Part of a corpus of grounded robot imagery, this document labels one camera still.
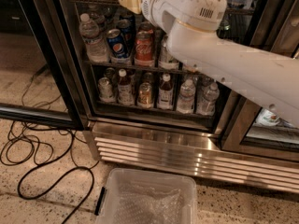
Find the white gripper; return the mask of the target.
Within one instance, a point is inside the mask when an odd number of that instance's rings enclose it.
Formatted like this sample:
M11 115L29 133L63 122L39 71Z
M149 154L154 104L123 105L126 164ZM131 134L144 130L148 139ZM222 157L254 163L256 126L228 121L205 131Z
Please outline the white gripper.
M216 31L225 10L226 0L118 0L122 7L140 14L155 27L169 33L174 22L200 30Z

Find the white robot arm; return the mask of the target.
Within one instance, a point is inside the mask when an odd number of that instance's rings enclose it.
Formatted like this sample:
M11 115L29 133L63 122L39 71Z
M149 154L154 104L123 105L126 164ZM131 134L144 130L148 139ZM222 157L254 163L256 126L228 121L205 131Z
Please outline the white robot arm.
M299 126L299 62L218 38L226 0L118 0L168 35L167 51Z

